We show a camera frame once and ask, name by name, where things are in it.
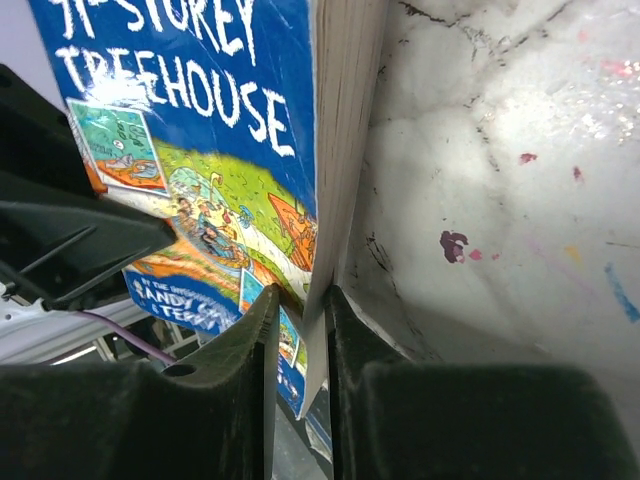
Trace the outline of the blue 91-Storey Treehouse book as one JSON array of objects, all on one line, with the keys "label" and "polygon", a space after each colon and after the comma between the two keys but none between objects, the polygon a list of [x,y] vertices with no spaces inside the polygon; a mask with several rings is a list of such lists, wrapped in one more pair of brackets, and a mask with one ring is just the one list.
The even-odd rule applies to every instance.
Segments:
[{"label": "blue 91-Storey Treehouse book", "polygon": [[277,390],[326,378],[320,299],[350,233],[383,1],[34,1],[89,177],[176,241],[128,265],[150,314],[218,335],[267,286]]}]

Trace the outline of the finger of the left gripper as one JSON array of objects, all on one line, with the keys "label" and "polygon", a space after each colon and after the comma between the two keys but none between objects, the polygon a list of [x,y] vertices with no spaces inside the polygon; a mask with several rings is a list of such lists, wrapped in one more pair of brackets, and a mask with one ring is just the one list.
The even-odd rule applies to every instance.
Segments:
[{"label": "finger of the left gripper", "polygon": [[110,299],[114,275],[175,241],[160,218],[1,174],[1,283],[46,310]]}]

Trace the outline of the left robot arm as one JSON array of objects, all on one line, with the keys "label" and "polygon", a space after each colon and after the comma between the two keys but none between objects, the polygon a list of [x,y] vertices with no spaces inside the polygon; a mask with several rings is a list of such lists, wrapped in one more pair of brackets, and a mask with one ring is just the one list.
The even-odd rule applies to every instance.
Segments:
[{"label": "left robot arm", "polygon": [[175,240],[162,219],[108,200],[68,116],[1,70],[1,360],[162,364],[197,337],[144,312],[123,269]]}]

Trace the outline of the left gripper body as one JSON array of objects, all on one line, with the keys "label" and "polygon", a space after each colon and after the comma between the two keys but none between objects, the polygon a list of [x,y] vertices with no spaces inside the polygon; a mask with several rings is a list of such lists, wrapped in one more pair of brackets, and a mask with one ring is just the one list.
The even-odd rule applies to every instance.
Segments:
[{"label": "left gripper body", "polygon": [[67,193],[96,196],[67,116],[1,66],[1,169]]}]

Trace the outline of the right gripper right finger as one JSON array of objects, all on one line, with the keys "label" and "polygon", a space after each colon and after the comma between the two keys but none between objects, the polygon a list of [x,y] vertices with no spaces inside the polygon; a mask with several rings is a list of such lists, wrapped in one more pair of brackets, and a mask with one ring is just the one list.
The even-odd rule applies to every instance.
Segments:
[{"label": "right gripper right finger", "polygon": [[338,479],[635,479],[611,401],[565,366],[414,362],[324,297]]}]

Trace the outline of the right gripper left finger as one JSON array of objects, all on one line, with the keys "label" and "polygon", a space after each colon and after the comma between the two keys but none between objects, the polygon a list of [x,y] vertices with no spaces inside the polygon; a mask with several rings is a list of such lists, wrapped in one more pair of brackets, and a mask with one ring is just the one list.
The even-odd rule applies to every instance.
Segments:
[{"label": "right gripper left finger", "polygon": [[5,479],[267,479],[280,290],[163,371],[144,363],[1,370]]}]

